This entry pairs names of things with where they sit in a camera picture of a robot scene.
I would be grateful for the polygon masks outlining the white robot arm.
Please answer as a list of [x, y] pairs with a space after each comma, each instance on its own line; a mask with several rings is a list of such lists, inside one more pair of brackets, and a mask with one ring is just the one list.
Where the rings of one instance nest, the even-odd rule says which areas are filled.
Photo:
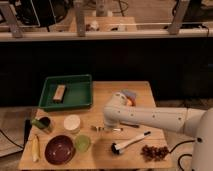
[[192, 171], [213, 171], [213, 108], [199, 110], [172, 107], [127, 106], [127, 97], [116, 92], [103, 108], [104, 124], [116, 127], [119, 122], [142, 124], [182, 133], [195, 138]]

